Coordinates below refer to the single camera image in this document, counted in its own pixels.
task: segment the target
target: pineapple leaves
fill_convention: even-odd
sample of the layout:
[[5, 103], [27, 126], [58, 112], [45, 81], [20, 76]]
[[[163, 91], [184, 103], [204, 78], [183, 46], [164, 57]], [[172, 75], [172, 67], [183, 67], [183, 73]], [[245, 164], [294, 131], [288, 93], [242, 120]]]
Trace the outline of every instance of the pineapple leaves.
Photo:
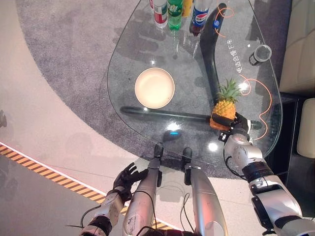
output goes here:
[[220, 100], [237, 102], [237, 97], [241, 95], [240, 89], [233, 79], [226, 79], [226, 86], [219, 85], [220, 92], [218, 92]]

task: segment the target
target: green bottle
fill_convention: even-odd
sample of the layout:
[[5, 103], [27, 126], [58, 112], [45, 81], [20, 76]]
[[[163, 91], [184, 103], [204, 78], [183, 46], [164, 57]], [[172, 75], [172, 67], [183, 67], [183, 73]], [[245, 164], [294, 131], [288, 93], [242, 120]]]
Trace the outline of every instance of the green bottle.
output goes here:
[[168, 26], [170, 30], [181, 27], [183, 0], [168, 0]]

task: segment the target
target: beige sofa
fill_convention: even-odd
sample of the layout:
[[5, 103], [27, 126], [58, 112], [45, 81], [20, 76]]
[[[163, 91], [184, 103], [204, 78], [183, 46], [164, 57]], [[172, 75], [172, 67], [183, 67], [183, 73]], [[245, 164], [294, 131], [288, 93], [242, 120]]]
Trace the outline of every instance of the beige sofa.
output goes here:
[[315, 1], [293, 0], [280, 91], [314, 97]]
[[315, 0], [293, 0], [280, 91], [313, 97], [303, 104], [297, 152], [315, 158]]

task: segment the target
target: plastic bottle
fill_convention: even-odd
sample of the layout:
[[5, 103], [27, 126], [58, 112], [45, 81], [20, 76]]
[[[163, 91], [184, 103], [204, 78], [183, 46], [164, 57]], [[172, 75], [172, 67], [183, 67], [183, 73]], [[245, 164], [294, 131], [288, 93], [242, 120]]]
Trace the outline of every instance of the plastic bottle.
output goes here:
[[151, 11], [154, 12], [153, 10], [153, 0], [149, 0], [150, 1], [150, 8], [151, 8]]
[[183, 0], [168, 0], [168, 26], [170, 30], [181, 27]]
[[192, 5], [192, 0], [184, 0], [184, 2], [183, 2], [183, 10], [182, 10], [182, 17], [190, 16], [191, 5]]
[[194, 0], [193, 12], [189, 26], [190, 33], [198, 36], [202, 31], [208, 16], [209, 6], [212, 0]]
[[153, 0], [153, 8], [156, 26], [165, 27], [167, 25], [167, 0]]

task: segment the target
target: gray carpet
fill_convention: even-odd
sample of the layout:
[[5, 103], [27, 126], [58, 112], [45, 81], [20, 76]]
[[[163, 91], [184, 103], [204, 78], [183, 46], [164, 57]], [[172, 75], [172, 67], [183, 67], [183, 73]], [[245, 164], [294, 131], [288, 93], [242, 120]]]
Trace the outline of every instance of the gray carpet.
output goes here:
[[[99, 134], [137, 156], [147, 157], [154, 144], [119, 119], [106, 85], [111, 55], [137, 2], [16, 0], [28, 47], [56, 94]], [[279, 79], [290, 1], [255, 0], [254, 7], [265, 40], [273, 49], [272, 62]], [[180, 166], [171, 154], [164, 164], [176, 169]], [[225, 168], [213, 166], [208, 166], [207, 174], [233, 177]]]

